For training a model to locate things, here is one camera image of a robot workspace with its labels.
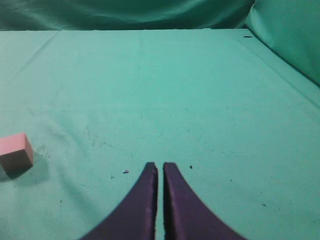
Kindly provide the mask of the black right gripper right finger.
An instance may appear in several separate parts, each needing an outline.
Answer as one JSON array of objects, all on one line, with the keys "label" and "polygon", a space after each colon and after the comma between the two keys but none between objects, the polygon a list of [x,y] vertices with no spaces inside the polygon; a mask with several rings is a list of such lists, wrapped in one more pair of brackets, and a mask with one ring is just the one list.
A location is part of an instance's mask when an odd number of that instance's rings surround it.
[{"label": "black right gripper right finger", "polygon": [[163,164],[166,240],[244,240],[195,194],[174,162]]}]

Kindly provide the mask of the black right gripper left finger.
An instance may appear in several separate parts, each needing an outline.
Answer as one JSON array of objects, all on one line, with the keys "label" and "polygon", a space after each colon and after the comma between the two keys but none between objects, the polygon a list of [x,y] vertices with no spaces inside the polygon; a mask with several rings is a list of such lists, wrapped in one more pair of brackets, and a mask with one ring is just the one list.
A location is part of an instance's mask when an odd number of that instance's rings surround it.
[{"label": "black right gripper left finger", "polygon": [[83,240],[154,240],[158,208],[158,169],[145,164],[121,203]]}]

